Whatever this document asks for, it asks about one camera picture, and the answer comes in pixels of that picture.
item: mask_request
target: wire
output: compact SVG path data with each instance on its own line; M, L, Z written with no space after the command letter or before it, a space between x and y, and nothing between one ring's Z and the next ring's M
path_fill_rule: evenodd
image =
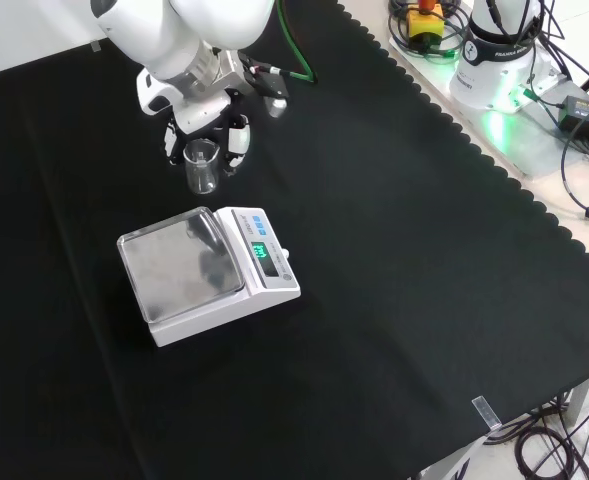
M561 425L563 426L563 431L565 432L565 435L567 436L567 441L570 444L570 447L572 448L574 455L577 457L578 467L576 467L576 470L574 470L574 473L576 473L576 471L580 468L581 470L583 470L583 473L585 474L585 476L587 478L589 478L589 467L585 463L585 460L581 456L581 453L578 451L578 448L576 448L574 441L570 438L570 434L567 431L567 426L565 425L565 419L563 418L563 414L560 410L558 412L558 416L561 419Z
M553 44L552 42L549 42L550 45L561 55L563 55L565 58L567 58L570 62L572 62L574 65L576 65L578 68L580 68L585 74L587 74L587 76L589 77L589 70L587 70L583 65L581 65L580 63L578 63L576 60L574 60L567 52L565 52L564 50L562 50L561 48L559 48L557 45Z
M303 69L305 70L305 74L300 74L300 73L295 73L295 72L287 72L287 73L292 78L296 78L298 80L304 80L304 81L310 82L310 83L316 83L317 82L316 74L312 70L312 67L310 67L309 63L307 62L307 59L305 58L305 55L303 55L303 53L301 52L301 49L299 48L298 44L296 43L296 40L294 40L294 37L292 35L292 29L290 28L289 21L287 18L287 12L285 10L285 0L277 0L276 1L276 9L278 11L278 18L279 18L279 21L281 22L281 28L283 29L283 34L285 35L285 39L287 40L287 43L289 44L290 48L294 52L294 55L296 56L297 60L299 61L299 63L303 67Z
M550 430L550 428L547 426L547 422L545 421L545 417L543 417L541 420L543 420L543 427L545 427L545 431L547 433L547 436L550 439L550 449L554 448L554 440L558 440L559 443L563 442L562 438L555 438L553 433L553 430ZM572 471L572 467L574 466L574 459L571 457L571 455L565 455L566 461L567 461L567 465L563 466L563 458L561 457L561 452L559 452L558 450L556 450L556 458L558 459L558 465L561 467L562 471L565 473L564 477L570 478L570 472Z
M567 411L569 406L569 404L566 402L567 398L569 397L569 393L570 392L566 392L552 399L549 402L548 407L541 406L537 410L528 413L528 417L525 419L517 420L508 425L502 426L500 432L507 433L503 433L498 437L490 437L485 442L485 445L499 445L518 438L515 444L514 454L516 456L516 462L518 464L519 470L526 480L569 480L574 476L574 474L576 474L578 469L582 469L589 478L589 468L584 461L585 454L587 452L587 446L589 444L589 433L583 448L583 453L578 451L578 448L576 448L576 445L574 445L571 440L576 432L583 428L583 426L589 421L589 415L587 415L587 417L583 419L583 421L571 433L568 432L567 428L564 426L565 437L563 437L557 431L549 428L546 421L547 417L558 415L561 418L561 422L563 422L562 414ZM536 426L539 421L543 422L543 426ZM523 448L525 443L530 438L537 435L542 436L544 441L545 437L549 438L552 442L552 446L550 447L550 451L547 453L547 455L537 464L536 468L531 470L525 463L523 457ZM564 450L565 460L563 460L563 458L560 456L560 453L558 452L559 448ZM536 472L538 472L552 456L556 456L557 460L559 460L561 471L554 477L540 477L536 475ZM457 478L458 480L461 480L462 477L455 477L455 480Z
M576 134L578 133L578 131L581 129L581 127L585 124L585 122L588 119L589 119L589 115L587 117L583 117L581 119L581 121L578 122L576 127L574 127L574 130L572 130L572 132L567 137L567 141L565 142L565 147L563 148L563 155L561 156L561 177L563 178L563 186L565 187L565 191L570 196L570 198L572 200L574 200L574 203L576 203L579 207L581 207L583 210L586 210L586 211L587 211L587 207L585 205L583 205L579 201L578 198L576 198L576 196L572 193L572 190L570 189L570 186L567 183L567 177L565 175L565 159L567 157L567 151L570 148L570 144L574 141L574 138L576 138Z
M583 426L584 426L584 425L585 425L585 424L586 424L588 421L589 421L589 415L588 415L587 417L585 417L585 418L583 419L583 421L582 421L582 422L581 422L581 423L580 423L580 424L579 424L579 425L578 425L578 426L577 426L577 427L576 427L574 430L572 430L572 432L571 432L569 435L567 435L567 438L566 438L565 440L569 440L569 439L571 439L571 438L574 436L574 434L575 434L576 432L578 432L578 431L579 431L581 428L583 428ZM529 477L526 477L526 480L533 480L534 478L536 478L536 476L535 476L535 475L536 475L536 472L538 472L538 471L541 469L541 467L542 467L543 465L545 465L545 462L547 462L547 460L548 460L548 459L549 459L549 458L550 458L552 455L554 455L554 452L555 452L556 450L558 450L558 449L559 449L561 446L563 446L563 448L564 448L564 449L566 448L566 445L565 445L565 440L563 440L563 442L561 442L559 445L557 445L556 447L554 447L554 449L553 449L551 452L549 452L549 453L548 453L548 454L547 454L547 455L546 455L546 456L543 458L543 460L541 460L541 461L538 463L538 465L536 466L536 468L535 468L535 469L532 471L532 474L531 474Z
M454 480L463 480L465 478L465 474L467 473L467 467L470 465L470 461L467 460L461 467L461 470L454 475Z

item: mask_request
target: green digital display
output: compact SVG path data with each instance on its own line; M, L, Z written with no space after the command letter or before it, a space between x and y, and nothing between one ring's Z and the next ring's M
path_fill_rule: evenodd
M276 266L272 261L272 257L270 256L270 252L267 250L267 245L263 242L252 242L252 248L254 249L254 255L258 260L258 263L261 264L261 268L265 273L266 277L278 277L278 272L276 271Z

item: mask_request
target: table leg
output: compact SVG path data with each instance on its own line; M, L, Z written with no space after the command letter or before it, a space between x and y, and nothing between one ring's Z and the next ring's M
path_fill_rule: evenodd
M457 450L449 457L444 458L427 469L422 480L451 480L476 451L481 448L487 436L470 443L467 447Z
M568 425L576 425L581 412L587 409L589 409L589 380L572 390L570 404L564 415Z

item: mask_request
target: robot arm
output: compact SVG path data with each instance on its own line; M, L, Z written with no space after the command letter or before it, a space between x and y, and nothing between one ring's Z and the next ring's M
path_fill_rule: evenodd
M274 0L91 0L105 34L159 80L181 74L201 43L222 50L258 39Z
M240 50L265 30L274 0L170 0L183 21L207 43Z

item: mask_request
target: black tablecloth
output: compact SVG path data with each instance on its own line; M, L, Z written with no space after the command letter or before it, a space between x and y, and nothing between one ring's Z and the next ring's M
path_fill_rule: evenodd
M0 276L0 403L51 427L0 413L0 432L34 462L82 435L128 478L136 460L148 478L403 478L487 432L473 398L507 421L589 378L582 245L332 0L290 3L319 84L289 82L278 121L248 100L250 153L210 197L163 160L140 67L108 42L0 75L0 265L30 257ZM295 68L275 20L249 53ZM156 349L115 242L199 205L264 208L302 296ZM84 382L64 401L23 373L51 350L43 385ZM73 422L26 409L30 389Z

